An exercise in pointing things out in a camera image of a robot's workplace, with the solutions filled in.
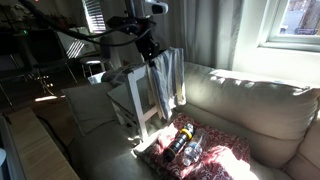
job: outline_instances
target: water bottle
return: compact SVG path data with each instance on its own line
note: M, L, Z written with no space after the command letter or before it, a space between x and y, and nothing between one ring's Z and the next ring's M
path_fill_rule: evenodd
M195 163L199 160L202 153L202 147L205 145L206 132L203 129L196 129L191 141L184 149L183 164L190 166L191 163Z
M180 151L180 149L184 146L184 144L191 140L194 134L194 128L192 124L188 123L183 126L180 130L180 134L177 138L175 138L171 144L164 150L163 158L167 162L171 162L176 154Z

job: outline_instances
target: couch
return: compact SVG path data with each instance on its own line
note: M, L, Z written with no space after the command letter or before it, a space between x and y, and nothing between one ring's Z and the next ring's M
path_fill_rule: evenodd
M97 97L112 89L111 85L101 83L87 86L91 89L87 92L97 86L105 87L95 94ZM192 63L185 63L185 86L187 104L176 111L247 138L250 170L257 179L320 177L319 88ZM79 116L84 113L73 108L74 98L70 97L76 90L64 92L81 126ZM94 95L82 93L83 96ZM83 104L94 98L85 99ZM132 128L120 126L116 116L110 116L114 115L110 101L104 101L108 105L102 111L109 119L101 123L94 121L96 127L91 127L90 132L79 131L72 144L76 172L82 179L157 179L152 169L132 151L137 134ZM136 149L143 149L141 146L146 147L146 143Z

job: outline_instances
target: bottle cap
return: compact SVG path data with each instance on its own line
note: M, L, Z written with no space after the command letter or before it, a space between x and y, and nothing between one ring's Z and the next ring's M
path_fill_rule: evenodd
M185 166L190 166L191 160L188 159L188 158L183 158L183 164L184 164Z

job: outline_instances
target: window blinds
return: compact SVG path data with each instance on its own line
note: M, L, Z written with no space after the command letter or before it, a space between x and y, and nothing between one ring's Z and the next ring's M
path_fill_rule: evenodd
M97 0L82 0L90 32L106 30L100 3Z

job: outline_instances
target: gray cloth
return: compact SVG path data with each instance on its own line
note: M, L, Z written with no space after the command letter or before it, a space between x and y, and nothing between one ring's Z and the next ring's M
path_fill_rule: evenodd
M170 48L153 60L148 76L160 117L169 119L171 109L186 103L183 49Z
M154 16L155 40L164 49L182 47L188 62L231 69L243 0L166 1L170 10Z

